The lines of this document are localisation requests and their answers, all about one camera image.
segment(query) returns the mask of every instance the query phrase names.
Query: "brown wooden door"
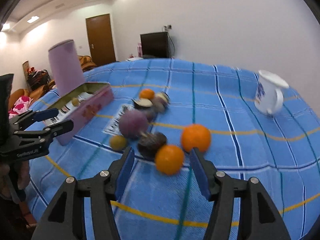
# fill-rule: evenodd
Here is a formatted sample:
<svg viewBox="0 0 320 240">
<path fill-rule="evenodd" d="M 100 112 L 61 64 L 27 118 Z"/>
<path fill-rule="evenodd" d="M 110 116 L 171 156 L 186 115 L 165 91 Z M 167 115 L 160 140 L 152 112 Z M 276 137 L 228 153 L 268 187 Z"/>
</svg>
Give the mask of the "brown wooden door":
<svg viewBox="0 0 320 240">
<path fill-rule="evenodd" d="M 97 66 L 115 62 L 110 14 L 88 18 L 85 21 L 92 61 Z"/>
</svg>

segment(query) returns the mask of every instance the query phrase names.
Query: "air vent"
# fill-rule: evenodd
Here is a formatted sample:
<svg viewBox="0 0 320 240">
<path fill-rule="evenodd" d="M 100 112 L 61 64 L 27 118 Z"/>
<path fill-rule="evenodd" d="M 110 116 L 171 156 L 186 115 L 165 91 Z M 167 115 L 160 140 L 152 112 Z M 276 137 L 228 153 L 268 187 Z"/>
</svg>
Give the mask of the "air vent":
<svg viewBox="0 0 320 240">
<path fill-rule="evenodd" d="M 63 7 L 64 5 L 65 5 L 64 3 L 61 3 L 61 4 L 57 5 L 57 6 L 55 6 L 55 8 L 59 9 L 59 8 Z"/>
</svg>

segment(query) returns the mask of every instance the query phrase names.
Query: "small green fruit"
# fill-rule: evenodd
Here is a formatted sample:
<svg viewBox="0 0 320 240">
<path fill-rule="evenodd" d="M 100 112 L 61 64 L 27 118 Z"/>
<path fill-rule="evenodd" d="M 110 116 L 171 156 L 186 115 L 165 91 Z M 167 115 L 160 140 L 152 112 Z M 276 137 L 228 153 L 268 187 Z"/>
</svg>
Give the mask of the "small green fruit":
<svg viewBox="0 0 320 240">
<path fill-rule="evenodd" d="M 127 146 L 127 139 L 121 135 L 115 135 L 110 138 L 109 145 L 114 151 L 122 151 Z"/>
</svg>

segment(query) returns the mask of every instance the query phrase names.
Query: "pink box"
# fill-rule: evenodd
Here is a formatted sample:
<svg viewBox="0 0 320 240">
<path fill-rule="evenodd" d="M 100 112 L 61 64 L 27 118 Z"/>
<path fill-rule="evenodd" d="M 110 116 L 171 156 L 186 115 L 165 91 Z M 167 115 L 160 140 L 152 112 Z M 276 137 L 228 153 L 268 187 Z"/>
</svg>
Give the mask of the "pink box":
<svg viewBox="0 0 320 240">
<path fill-rule="evenodd" d="M 108 105 L 113 100 L 113 93 L 109 83 L 86 82 L 72 90 L 70 93 L 64 95 L 57 102 L 49 106 L 48 109 L 57 108 L 61 111 L 61 108 L 65 107 L 68 102 L 73 98 L 78 97 L 83 92 L 93 94 L 93 96 L 87 100 L 81 101 L 80 105 L 68 114 L 65 119 L 54 122 L 57 123 L 71 119 L 74 123 L 74 127 L 71 132 L 57 137 L 57 140 L 61 145 L 66 145 L 72 137 L 79 132 L 79 130 L 84 127 L 98 111 L 100 111 L 100 109 Z M 46 125 L 53 124 L 53 119 L 45 120 L 44 123 Z"/>
</svg>

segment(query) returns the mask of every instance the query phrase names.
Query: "blue floral pattern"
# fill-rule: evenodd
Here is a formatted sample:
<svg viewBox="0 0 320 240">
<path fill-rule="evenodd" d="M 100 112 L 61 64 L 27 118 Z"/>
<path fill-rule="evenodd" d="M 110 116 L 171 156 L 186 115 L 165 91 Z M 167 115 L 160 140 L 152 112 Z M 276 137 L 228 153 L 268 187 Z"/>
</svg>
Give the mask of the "blue floral pattern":
<svg viewBox="0 0 320 240">
<path fill-rule="evenodd" d="M 259 100 L 261 100 L 261 97 L 265 95 L 264 89 L 262 84 L 259 82 L 258 83 L 258 89 L 257 89 L 257 97 L 259 98 Z"/>
</svg>

